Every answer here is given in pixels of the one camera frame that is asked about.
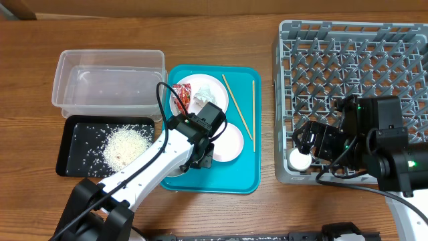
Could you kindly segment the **pink white bowl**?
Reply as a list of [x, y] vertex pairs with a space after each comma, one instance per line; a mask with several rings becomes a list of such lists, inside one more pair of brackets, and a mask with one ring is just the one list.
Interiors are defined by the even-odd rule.
[[214, 140], [213, 159], [229, 162], [236, 159], [243, 151], [244, 138], [241, 131], [233, 124], [227, 124], [224, 132]]

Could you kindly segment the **grey bowl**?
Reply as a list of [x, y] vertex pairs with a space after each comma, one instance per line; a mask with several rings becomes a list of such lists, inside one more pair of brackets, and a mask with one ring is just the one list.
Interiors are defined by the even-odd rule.
[[185, 172], [184, 171], [182, 171], [179, 167], [178, 168], [175, 168], [175, 169], [173, 169], [168, 175], [167, 175], [167, 177], [178, 177], [178, 176], [180, 176], [180, 175], [182, 175], [182, 174], [184, 174]]

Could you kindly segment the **white cup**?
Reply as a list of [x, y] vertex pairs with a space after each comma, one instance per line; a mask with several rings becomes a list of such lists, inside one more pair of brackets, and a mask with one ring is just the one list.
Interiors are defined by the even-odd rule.
[[298, 148], [288, 149], [286, 151], [287, 165], [295, 171], [305, 171], [312, 164], [311, 154], [302, 154]]

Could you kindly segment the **white tissue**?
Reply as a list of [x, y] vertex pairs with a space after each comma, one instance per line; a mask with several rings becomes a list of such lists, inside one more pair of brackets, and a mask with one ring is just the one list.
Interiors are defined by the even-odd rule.
[[215, 95], [212, 93], [209, 85], [204, 85], [198, 89], [193, 99], [200, 107], [204, 107], [208, 102], [217, 104]]

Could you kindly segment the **red snack wrapper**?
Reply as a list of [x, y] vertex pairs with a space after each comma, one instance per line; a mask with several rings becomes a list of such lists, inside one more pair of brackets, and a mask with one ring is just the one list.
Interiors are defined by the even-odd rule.
[[174, 84], [173, 102], [177, 110], [182, 114], [187, 114], [191, 102], [191, 85], [190, 84]]

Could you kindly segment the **wooden chopstick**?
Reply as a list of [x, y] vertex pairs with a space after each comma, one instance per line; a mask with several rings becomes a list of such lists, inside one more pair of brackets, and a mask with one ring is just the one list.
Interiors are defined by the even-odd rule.
[[253, 152], [255, 152], [255, 80], [252, 81], [252, 131], [253, 131]]
[[234, 94], [233, 94], [233, 92], [232, 92], [232, 89], [231, 89], [231, 87], [230, 87], [230, 85], [229, 85], [229, 83], [228, 83], [228, 81], [227, 81], [227, 79], [226, 79], [225, 75], [224, 75], [224, 74], [222, 74], [221, 76], [222, 76], [222, 79], [223, 79], [223, 81], [224, 81], [224, 83], [225, 83], [225, 85], [226, 85], [227, 90], [229, 91], [229, 94], [230, 94], [230, 96], [231, 96], [231, 99], [232, 99], [232, 101], [233, 101], [233, 103], [234, 103], [234, 105], [235, 105], [235, 107], [236, 107], [236, 109], [237, 109], [237, 112], [238, 112], [238, 114], [239, 114], [239, 116], [240, 116], [240, 118], [241, 118], [241, 121], [242, 121], [242, 123], [243, 123], [243, 125], [244, 125], [244, 127], [245, 127], [245, 129], [246, 129], [246, 131], [247, 131], [247, 134], [249, 135], [249, 138], [250, 138], [251, 140], [253, 140], [253, 136], [252, 136], [252, 134], [251, 134], [251, 132], [250, 132], [250, 130], [249, 130], [249, 128], [248, 128], [248, 125], [247, 125], [247, 123], [246, 123], [246, 121], [245, 121], [245, 119], [244, 119], [244, 117], [243, 117], [243, 115], [242, 115], [241, 109], [240, 109], [240, 107], [239, 107], [239, 105], [238, 105], [238, 103], [237, 103], [237, 101], [236, 101], [236, 99], [235, 99], [235, 96], [234, 96]]

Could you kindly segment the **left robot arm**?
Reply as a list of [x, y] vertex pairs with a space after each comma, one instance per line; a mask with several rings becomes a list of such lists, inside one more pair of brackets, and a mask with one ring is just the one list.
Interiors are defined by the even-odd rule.
[[73, 188], [52, 240], [143, 240], [132, 229], [139, 205], [173, 171], [210, 162], [225, 121], [211, 102], [197, 114], [166, 120], [160, 137], [130, 165], [99, 183], [84, 178]]

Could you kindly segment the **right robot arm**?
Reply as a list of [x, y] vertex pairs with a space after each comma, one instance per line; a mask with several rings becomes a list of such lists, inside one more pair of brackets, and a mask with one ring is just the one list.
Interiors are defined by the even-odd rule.
[[[339, 127], [308, 121], [292, 140], [301, 154], [329, 161], [315, 180], [321, 185], [376, 193], [385, 197], [401, 240], [427, 239], [427, 143], [411, 144], [397, 96], [349, 96], [334, 103], [342, 114]], [[321, 177], [348, 167], [353, 177], [369, 174], [376, 189]]]

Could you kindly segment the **black waste tray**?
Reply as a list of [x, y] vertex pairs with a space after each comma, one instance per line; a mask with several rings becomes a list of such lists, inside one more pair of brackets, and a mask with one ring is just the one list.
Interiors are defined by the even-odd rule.
[[102, 158], [106, 137], [115, 127], [148, 125], [146, 117], [71, 116], [64, 125], [56, 173], [67, 177], [108, 177], [114, 174]]

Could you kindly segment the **large white plate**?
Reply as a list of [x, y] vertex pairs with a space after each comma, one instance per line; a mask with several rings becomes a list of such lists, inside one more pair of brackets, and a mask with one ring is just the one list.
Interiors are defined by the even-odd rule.
[[177, 84], [190, 84], [191, 85], [191, 102], [188, 108], [188, 113], [195, 113], [201, 111], [203, 107], [200, 107], [196, 104], [193, 99], [195, 93], [204, 85], [209, 85], [212, 93], [215, 95], [217, 104], [223, 112], [227, 111], [229, 105], [229, 96], [224, 87], [224, 85], [215, 77], [212, 77], [207, 74], [192, 74], [190, 76], [184, 77], [182, 80], [178, 81]]

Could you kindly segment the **pile of rice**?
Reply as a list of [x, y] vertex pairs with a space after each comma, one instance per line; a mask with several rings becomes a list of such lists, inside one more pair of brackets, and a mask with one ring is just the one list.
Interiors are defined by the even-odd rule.
[[115, 173], [124, 169], [152, 145], [153, 133], [148, 125], [115, 127], [102, 148], [104, 163]]

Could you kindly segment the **teal plastic tray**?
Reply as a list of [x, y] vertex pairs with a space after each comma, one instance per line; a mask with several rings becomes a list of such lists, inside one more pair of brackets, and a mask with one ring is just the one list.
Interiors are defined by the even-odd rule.
[[178, 65], [171, 70], [168, 83], [172, 86], [192, 74], [207, 74], [225, 85], [225, 75], [242, 115], [252, 131], [252, 81], [255, 80], [255, 152], [253, 140], [241, 121], [237, 109], [229, 98], [226, 119], [243, 135], [244, 146], [240, 155], [229, 162], [213, 160], [210, 169], [190, 169], [178, 177], [167, 177], [161, 185], [171, 191], [249, 194], [255, 191], [261, 179], [261, 77], [252, 68], [233, 66]]

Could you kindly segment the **grey dish rack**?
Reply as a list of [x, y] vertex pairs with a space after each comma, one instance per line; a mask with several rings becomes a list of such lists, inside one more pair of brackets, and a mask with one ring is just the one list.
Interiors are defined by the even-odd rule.
[[327, 162], [289, 168], [293, 132], [307, 121], [337, 127], [334, 102], [350, 95], [395, 95], [411, 143], [427, 140], [427, 25], [285, 20], [272, 46], [276, 117], [275, 176], [315, 184]]

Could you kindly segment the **clear plastic storage box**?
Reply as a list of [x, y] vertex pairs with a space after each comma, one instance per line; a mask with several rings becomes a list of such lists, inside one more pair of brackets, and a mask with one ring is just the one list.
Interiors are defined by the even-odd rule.
[[62, 116], [135, 116], [161, 120], [158, 100], [167, 81], [160, 50], [65, 50], [56, 68], [51, 103]]

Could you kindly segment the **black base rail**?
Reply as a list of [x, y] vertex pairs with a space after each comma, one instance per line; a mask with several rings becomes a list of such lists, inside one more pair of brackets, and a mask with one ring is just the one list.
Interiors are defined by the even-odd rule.
[[321, 231], [288, 232], [287, 234], [175, 236], [144, 235], [133, 228], [130, 241], [381, 241], [379, 232], [363, 232], [352, 222], [323, 225]]

